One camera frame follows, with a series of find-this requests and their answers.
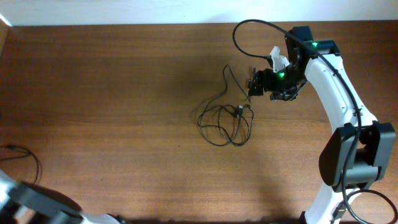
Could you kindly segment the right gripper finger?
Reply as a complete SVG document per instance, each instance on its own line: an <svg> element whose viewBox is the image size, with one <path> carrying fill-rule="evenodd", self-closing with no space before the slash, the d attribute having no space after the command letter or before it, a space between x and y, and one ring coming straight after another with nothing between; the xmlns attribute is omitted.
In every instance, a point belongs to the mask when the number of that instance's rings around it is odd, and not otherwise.
<svg viewBox="0 0 398 224"><path fill-rule="evenodd" d="M284 92L273 91L270 95L271 101L293 101L297 98L302 87L293 88Z"/></svg>
<svg viewBox="0 0 398 224"><path fill-rule="evenodd" d="M248 80L248 95L249 96L263 96L264 95L264 74L262 70L252 69L252 77Z"/></svg>

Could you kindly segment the black cable white plug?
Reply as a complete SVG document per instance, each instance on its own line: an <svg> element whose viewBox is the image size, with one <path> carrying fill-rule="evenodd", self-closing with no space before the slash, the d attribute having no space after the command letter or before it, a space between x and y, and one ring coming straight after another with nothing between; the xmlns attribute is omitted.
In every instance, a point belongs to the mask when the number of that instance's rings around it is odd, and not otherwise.
<svg viewBox="0 0 398 224"><path fill-rule="evenodd" d="M42 165L35 153L33 153L28 147L15 145L15 144L3 144L1 145L1 152L7 151L14 153L13 156L2 157L1 162L9 161L23 161L24 159L33 159L34 161L34 179L32 184L39 184L42 177Z"/></svg>

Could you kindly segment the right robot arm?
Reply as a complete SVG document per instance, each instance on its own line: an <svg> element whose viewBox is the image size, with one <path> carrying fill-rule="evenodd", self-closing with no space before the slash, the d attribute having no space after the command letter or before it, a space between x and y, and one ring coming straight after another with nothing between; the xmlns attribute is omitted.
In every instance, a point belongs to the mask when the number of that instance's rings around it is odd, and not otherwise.
<svg viewBox="0 0 398 224"><path fill-rule="evenodd" d="M339 223L353 212L353 200L371 194L372 184L384 178L396 132L361 101L332 40L314 40L307 26L284 35L287 56L278 47L272 49L269 68L254 72L249 81L249 95L269 92L272 100L292 101L306 84L314 87L332 135L318 161L322 185L300 222Z"/></svg>

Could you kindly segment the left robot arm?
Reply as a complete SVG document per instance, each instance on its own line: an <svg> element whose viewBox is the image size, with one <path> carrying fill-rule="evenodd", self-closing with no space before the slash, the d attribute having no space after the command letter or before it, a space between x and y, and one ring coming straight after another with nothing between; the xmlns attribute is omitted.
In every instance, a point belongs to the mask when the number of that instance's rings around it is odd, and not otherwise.
<svg viewBox="0 0 398 224"><path fill-rule="evenodd" d="M130 221L120 215L92 215L66 195L37 184L16 182L1 171L1 223L17 223L32 210L29 223L122 224Z"/></svg>

